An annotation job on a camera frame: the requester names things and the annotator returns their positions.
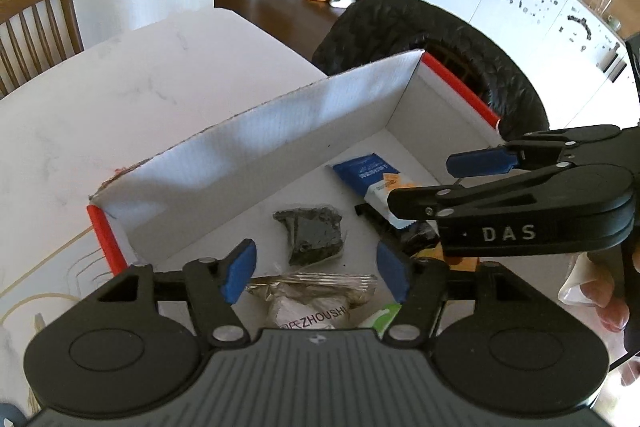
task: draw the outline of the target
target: plastic bag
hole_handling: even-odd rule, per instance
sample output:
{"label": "plastic bag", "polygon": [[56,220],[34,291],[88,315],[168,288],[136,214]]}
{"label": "plastic bag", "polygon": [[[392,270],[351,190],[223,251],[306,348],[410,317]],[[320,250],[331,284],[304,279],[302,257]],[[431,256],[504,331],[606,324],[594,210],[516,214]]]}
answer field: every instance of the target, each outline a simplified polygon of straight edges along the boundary
{"label": "plastic bag", "polygon": [[342,216],[330,206],[280,210],[273,219],[287,229],[291,266],[308,266],[342,253]]}
{"label": "plastic bag", "polygon": [[374,275],[293,273],[252,279],[247,290],[267,301],[265,326],[285,330],[350,328],[350,310],[366,304]]}

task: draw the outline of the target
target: wrapper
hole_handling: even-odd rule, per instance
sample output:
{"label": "wrapper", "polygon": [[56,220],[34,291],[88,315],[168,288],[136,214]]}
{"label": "wrapper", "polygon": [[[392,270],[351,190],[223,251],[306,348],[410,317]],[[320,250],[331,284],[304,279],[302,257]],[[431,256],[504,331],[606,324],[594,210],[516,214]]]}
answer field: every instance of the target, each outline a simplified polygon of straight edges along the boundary
{"label": "wrapper", "polygon": [[294,273],[252,279],[247,290],[267,301],[265,326],[285,330],[351,328],[350,311],[372,298],[374,275]]}

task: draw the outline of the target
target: cardboard box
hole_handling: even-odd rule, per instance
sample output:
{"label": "cardboard box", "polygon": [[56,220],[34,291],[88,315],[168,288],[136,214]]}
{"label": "cardboard box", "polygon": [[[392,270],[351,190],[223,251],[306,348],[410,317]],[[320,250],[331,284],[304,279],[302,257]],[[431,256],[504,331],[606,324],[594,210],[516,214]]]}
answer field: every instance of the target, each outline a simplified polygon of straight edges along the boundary
{"label": "cardboard box", "polygon": [[[330,204],[343,216],[343,255],[323,271],[372,273],[378,236],[361,202],[327,165],[375,152],[421,185],[447,184],[446,158],[495,146],[497,118],[421,50],[319,80],[185,139],[106,182],[90,199],[98,240],[114,270],[136,258],[157,271],[223,258],[255,240],[255,277],[289,270],[276,210]],[[364,316],[392,302],[382,282]],[[234,305],[250,331],[256,299]]]}

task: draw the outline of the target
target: cabinet handle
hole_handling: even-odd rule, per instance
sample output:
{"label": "cabinet handle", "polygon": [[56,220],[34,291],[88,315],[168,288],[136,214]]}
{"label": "cabinet handle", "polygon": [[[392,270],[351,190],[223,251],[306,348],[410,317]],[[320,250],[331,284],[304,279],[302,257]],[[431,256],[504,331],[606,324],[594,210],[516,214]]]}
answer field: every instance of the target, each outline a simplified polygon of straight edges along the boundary
{"label": "cabinet handle", "polygon": [[618,79],[618,77],[622,74],[624,70],[626,70],[626,62],[624,60],[620,60],[620,64],[622,64],[622,67],[618,70],[618,72],[612,78],[610,78],[611,84],[613,84]]}
{"label": "cabinet handle", "polygon": [[613,66],[616,60],[618,60],[619,55],[615,53],[609,62],[605,62],[605,66],[602,68],[602,73],[606,73],[609,71],[609,68]]}

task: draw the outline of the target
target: marble table top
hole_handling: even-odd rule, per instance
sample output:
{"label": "marble table top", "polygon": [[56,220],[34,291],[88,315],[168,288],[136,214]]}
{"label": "marble table top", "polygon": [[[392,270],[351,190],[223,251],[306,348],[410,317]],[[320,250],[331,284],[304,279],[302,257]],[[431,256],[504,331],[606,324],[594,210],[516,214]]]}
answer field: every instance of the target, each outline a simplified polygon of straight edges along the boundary
{"label": "marble table top", "polygon": [[90,226],[114,171],[325,75],[233,12],[117,36],[0,100],[0,297]]}

